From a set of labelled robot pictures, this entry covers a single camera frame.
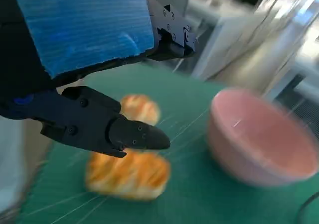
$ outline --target blue foam padding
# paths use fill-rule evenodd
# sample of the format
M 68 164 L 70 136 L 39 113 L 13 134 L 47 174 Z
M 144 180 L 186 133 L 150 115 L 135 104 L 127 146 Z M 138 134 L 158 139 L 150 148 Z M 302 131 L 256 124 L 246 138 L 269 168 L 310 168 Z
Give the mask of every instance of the blue foam padding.
M 146 0 L 17 0 L 49 75 L 154 47 Z

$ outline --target bread roll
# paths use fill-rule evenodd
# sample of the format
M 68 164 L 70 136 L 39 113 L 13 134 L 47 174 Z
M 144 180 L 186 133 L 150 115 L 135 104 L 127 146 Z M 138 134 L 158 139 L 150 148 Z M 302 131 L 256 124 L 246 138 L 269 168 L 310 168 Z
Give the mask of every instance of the bread roll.
M 160 118 L 157 104 L 145 95 L 128 95 L 121 100 L 121 113 L 130 120 L 155 125 Z M 152 152 L 126 149 L 124 158 L 91 153 L 86 186 L 101 195 L 152 200 L 165 190 L 170 164 Z

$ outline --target ceramic bowl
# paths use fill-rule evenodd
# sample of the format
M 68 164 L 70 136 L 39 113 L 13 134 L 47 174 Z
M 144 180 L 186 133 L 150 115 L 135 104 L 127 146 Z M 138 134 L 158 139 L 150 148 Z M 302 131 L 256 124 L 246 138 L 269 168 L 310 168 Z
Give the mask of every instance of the ceramic bowl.
M 318 169 L 313 135 L 292 114 L 247 90 L 217 94 L 208 137 L 220 165 L 249 185 L 286 185 L 306 180 Z

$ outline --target table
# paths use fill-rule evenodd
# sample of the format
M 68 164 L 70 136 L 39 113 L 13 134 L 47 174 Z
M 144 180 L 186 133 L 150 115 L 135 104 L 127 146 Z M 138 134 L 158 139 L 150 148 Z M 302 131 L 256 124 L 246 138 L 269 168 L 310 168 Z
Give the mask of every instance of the table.
M 319 176 L 288 187 L 252 188 L 219 168 L 207 149 L 206 124 L 210 102 L 222 84 L 142 64 L 91 74 L 85 84 L 116 99 L 144 93 L 158 102 L 158 127 L 172 143 L 160 152 L 172 166 L 167 189 L 151 202 L 87 193 L 88 152 L 56 143 L 17 224 L 291 224 L 300 205 L 319 189 Z M 306 224 L 318 224 L 318 209 L 319 201 L 309 206 Z

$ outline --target bowl rim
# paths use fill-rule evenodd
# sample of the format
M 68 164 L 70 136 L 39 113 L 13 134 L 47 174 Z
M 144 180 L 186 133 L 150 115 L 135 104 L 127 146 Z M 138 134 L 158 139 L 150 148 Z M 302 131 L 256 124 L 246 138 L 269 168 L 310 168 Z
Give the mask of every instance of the bowl rim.
M 253 92 L 251 92 L 248 89 L 239 89 L 239 88 L 226 88 L 221 90 L 220 92 L 217 93 L 217 95 L 213 98 L 212 102 L 211 102 L 211 106 L 210 106 L 210 114 L 213 116 L 213 118 L 217 121 L 213 121 L 215 123 L 215 125 L 221 129 L 221 131 L 223 133 L 226 133 L 225 131 L 227 131 L 227 127 L 223 124 L 223 122 L 221 122 L 220 118 L 215 114 L 214 112 L 214 108 L 216 107 L 216 97 L 223 92 L 227 92 L 227 91 L 237 91 L 237 92 L 244 92 L 247 93 L 249 95 L 252 95 L 253 97 L 255 97 L 256 99 L 260 99 L 259 97 L 257 97 L 256 95 L 254 95 Z M 277 109 L 275 106 L 272 106 L 270 103 L 268 103 L 267 101 L 264 102 L 264 105 L 270 109 L 271 111 L 279 114 L 282 118 L 287 119 L 286 116 L 283 115 L 283 111 L 281 111 L 280 109 Z M 289 118 L 289 120 L 292 120 L 294 125 L 297 125 L 297 127 L 300 127 L 300 124 L 297 122 L 297 120 L 295 118 Z M 318 150 L 315 147 L 315 139 L 312 133 L 310 133 L 309 131 L 301 128 L 300 131 L 304 134 L 307 135 L 307 137 L 309 137 L 310 140 L 313 141 L 313 144 L 311 145 L 311 148 L 314 150 L 315 152 L 315 157 L 316 157 L 316 168 L 313 169 L 312 172 L 309 172 L 309 174 L 307 175 L 291 175 L 286 173 L 282 168 L 279 167 L 279 169 L 276 169 L 277 165 L 276 164 L 267 164 L 267 165 L 263 165 L 260 163 L 260 160 L 258 160 L 256 157 L 252 156 L 249 154 L 249 152 L 247 152 L 241 145 L 235 145 L 235 143 L 242 143 L 243 141 L 241 139 L 238 139 L 237 141 L 235 141 L 234 135 L 225 135 L 224 137 L 229 141 L 230 145 L 232 147 L 234 147 L 239 153 L 241 153 L 246 159 L 248 159 L 250 162 L 252 162 L 254 165 L 260 167 L 261 169 L 263 169 L 264 171 L 270 173 L 271 175 L 275 175 L 277 177 L 284 177 L 284 178 L 288 178 L 288 179 L 293 179 L 293 180 L 306 180 L 312 176 L 314 176 L 317 172 L 318 172 Z

